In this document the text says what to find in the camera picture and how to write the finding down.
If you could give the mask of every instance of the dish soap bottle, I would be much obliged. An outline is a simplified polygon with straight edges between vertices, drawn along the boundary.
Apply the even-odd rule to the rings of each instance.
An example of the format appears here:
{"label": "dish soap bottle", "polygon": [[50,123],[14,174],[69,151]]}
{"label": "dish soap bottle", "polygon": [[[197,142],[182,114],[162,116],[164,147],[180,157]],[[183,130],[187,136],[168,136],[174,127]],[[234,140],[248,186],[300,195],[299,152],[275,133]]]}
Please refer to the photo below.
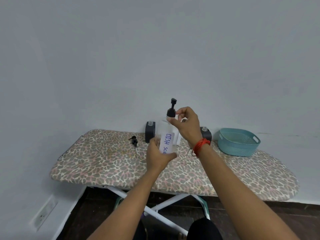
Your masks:
{"label": "dish soap bottle", "polygon": [[167,116],[162,118],[159,123],[155,133],[155,137],[158,141],[158,147],[161,153],[168,154],[172,152],[176,152],[177,148],[174,145],[174,132],[176,128],[168,122],[167,118],[176,117],[176,111],[174,109],[174,105],[177,103],[177,100],[171,99],[171,108],[168,109]]}

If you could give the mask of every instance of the black pants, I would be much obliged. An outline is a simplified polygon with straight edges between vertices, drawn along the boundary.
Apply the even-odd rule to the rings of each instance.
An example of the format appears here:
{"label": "black pants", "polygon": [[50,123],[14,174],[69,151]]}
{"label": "black pants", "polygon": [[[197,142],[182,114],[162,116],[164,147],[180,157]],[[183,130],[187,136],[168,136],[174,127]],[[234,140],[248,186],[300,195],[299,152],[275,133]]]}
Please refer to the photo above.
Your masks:
{"label": "black pants", "polygon": [[[145,239],[147,239],[147,234],[140,221],[133,240]],[[222,236],[214,223],[204,217],[192,223],[186,240],[222,240]]]}

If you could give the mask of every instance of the handwritten label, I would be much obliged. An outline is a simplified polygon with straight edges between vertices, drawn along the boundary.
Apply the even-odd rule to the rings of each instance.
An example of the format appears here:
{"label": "handwritten label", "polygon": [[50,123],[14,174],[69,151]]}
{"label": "handwritten label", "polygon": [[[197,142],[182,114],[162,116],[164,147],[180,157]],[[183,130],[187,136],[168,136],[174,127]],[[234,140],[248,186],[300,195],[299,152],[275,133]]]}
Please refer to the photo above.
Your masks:
{"label": "handwritten label", "polygon": [[159,150],[163,154],[172,153],[174,143],[174,133],[163,133],[161,135]]}

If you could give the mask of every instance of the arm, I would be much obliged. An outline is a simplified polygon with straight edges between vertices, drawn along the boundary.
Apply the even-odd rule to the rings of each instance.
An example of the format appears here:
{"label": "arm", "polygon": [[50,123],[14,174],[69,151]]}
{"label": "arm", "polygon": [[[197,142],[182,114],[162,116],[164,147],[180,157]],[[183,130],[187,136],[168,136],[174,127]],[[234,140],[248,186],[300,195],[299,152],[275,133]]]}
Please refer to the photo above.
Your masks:
{"label": "arm", "polygon": [[160,153],[155,139],[151,139],[146,152],[146,173],[88,240],[132,240],[153,184],[167,164],[176,157],[176,153]]}
{"label": "arm", "polygon": [[[179,109],[177,114],[178,120],[172,118],[170,123],[194,148],[202,139],[198,116],[189,107]],[[282,219],[238,179],[211,146],[202,146],[199,159],[241,239],[298,240]]]}

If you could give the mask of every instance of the red thread bracelet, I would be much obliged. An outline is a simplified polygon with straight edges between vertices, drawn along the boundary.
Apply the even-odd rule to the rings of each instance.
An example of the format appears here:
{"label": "red thread bracelet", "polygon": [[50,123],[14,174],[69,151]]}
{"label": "red thread bracelet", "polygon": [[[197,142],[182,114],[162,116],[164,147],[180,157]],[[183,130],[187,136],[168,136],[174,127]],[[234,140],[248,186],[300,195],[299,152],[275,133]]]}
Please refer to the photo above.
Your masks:
{"label": "red thread bracelet", "polygon": [[192,150],[192,153],[194,152],[196,157],[198,157],[198,152],[199,150],[201,149],[201,147],[204,145],[204,144],[211,144],[211,141],[207,140],[206,138],[202,138],[200,141],[197,142],[197,144],[194,146],[193,150]]}

